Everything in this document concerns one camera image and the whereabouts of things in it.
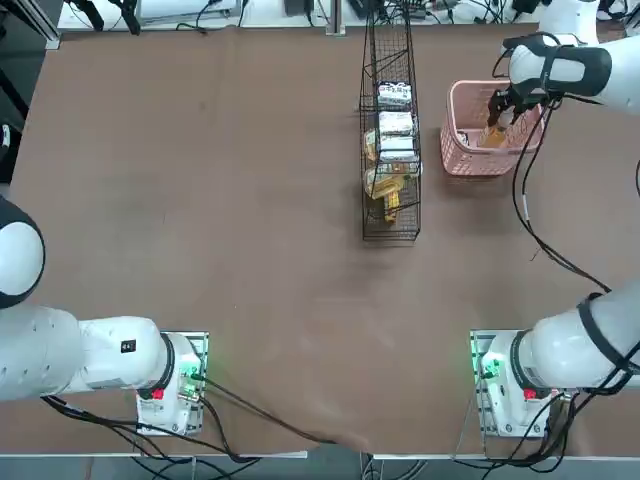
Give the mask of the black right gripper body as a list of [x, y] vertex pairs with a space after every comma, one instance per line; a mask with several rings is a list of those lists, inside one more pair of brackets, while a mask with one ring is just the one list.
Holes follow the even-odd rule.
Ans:
[[513, 107], [535, 106], [546, 98], [546, 92], [538, 81], [510, 83], [504, 93], [507, 104]]

